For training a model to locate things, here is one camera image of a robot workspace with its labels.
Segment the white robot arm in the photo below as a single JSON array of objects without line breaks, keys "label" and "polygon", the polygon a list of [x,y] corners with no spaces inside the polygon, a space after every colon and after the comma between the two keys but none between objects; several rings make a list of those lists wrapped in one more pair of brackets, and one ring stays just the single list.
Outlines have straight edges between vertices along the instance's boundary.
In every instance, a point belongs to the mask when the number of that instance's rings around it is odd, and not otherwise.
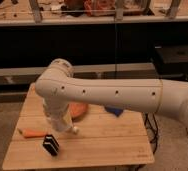
[{"label": "white robot arm", "polygon": [[55,59],[35,83],[46,116],[55,130],[71,128],[64,120],[71,101],[86,102],[177,120],[188,128],[188,82],[166,79],[79,79],[72,65]]}]

